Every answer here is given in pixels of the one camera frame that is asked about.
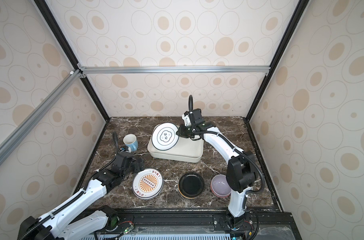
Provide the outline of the silver aluminium rail left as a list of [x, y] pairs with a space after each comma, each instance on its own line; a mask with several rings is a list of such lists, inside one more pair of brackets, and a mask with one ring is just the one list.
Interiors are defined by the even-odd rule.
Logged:
[[52, 106], [59, 100], [71, 84], [81, 76], [80, 70], [74, 70], [69, 74], [32, 113], [0, 144], [0, 166], [24, 140], [31, 130], [47, 114]]

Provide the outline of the silver aluminium rail back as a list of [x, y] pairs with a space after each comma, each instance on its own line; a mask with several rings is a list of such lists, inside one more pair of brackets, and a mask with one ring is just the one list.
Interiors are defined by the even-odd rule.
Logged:
[[268, 73], [269, 66], [81, 67], [85, 74]]

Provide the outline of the black plate orange rim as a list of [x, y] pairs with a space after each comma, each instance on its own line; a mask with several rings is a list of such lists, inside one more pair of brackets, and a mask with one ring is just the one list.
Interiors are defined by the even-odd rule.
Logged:
[[204, 188], [204, 179], [198, 173], [187, 172], [179, 179], [178, 190], [184, 198], [195, 199], [204, 191]]

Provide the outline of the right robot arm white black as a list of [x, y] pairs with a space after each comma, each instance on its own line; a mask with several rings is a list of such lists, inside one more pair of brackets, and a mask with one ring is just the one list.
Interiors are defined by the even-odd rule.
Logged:
[[254, 154], [237, 147], [214, 123], [205, 121], [201, 109], [189, 109], [182, 118], [184, 123], [177, 130], [179, 137], [193, 139], [198, 136], [215, 148], [226, 161], [226, 180], [231, 188], [227, 222], [230, 228], [239, 228], [247, 216], [249, 194], [262, 193], [266, 185], [265, 176]]

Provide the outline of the white plastic bin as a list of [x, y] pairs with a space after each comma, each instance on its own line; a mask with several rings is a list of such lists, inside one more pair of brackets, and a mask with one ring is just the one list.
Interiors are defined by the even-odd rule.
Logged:
[[173, 160], [187, 163], [198, 163], [203, 155], [204, 141], [179, 137], [177, 144], [167, 151], [157, 150], [152, 140], [148, 143], [148, 152], [155, 159]]

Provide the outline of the blue white mug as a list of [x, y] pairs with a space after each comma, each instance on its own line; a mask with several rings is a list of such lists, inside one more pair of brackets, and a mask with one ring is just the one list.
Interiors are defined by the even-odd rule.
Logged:
[[137, 137], [134, 134], [128, 134], [123, 138], [123, 142], [128, 147], [129, 152], [135, 152], [138, 150], [139, 144]]

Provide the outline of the purple bowl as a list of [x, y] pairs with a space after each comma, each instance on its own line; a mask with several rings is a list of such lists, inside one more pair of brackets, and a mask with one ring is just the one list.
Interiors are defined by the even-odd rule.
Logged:
[[211, 181], [211, 190], [219, 198], [226, 198], [231, 194], [231, 188], [225, 175], [216, 175]]

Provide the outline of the orange sunburst plate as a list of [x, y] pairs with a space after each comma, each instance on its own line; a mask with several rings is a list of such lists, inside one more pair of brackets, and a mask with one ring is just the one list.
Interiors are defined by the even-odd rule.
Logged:
[[163, 185], [164, 178], [158, 170], [145, 169], [135, 176], [132, 190], [136, 197], [149, 200], [161, 192]]

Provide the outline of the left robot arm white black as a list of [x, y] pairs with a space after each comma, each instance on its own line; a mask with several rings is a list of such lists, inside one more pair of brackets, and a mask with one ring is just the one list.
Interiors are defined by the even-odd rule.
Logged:
[[98, 199], [119, 186], [130, 174], [145, 169], [145, 161], [129, 152], [117, 153], [105, 166], [97, 170], [78, 192], [62, 204], [38, 218], [25, 219], [19, 229], [19, 240], [70, 240], [105, 228], [117, 222], [112, 208], [98, 210], [77, 222], [73, 220]]

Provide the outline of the silver aluminium rail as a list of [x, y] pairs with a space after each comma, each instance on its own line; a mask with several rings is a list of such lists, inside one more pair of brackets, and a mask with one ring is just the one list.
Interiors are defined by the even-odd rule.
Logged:
[[85, 74], [268, 73], [269, 66], [81, 67]]
[[0, 166], [24, 140], [31, 130], [47, 114], [52, 106], [59, 100], [71, 84], [81, 76], [80, 70], [74, 70], [69, 74], [32, 113], [0, 144]]

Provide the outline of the white plate black line pattern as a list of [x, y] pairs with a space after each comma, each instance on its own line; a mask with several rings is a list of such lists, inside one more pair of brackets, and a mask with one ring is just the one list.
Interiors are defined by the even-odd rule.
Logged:
[[173, 148], [178, 140], [178, 128], [172, 123], [163, 123], [155, 127], [152, 133], [152, 144], [160, 151], [167, 151]]

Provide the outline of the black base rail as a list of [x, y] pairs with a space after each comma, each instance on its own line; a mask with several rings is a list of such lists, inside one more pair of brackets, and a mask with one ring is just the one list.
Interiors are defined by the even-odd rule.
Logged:
[[127, 237], [148, 235], [165, 239], [192, 239], [202, 234], [203, 239], [216, 239], [222, 235], [229, 240], [300, 240], [292, 214], [276, 209], [250, 210], [245, 217], [231, 226], [225, 209], [117, 209], [117, 226], [98, 231], [102, 238], [117, 236], [130, 225]]

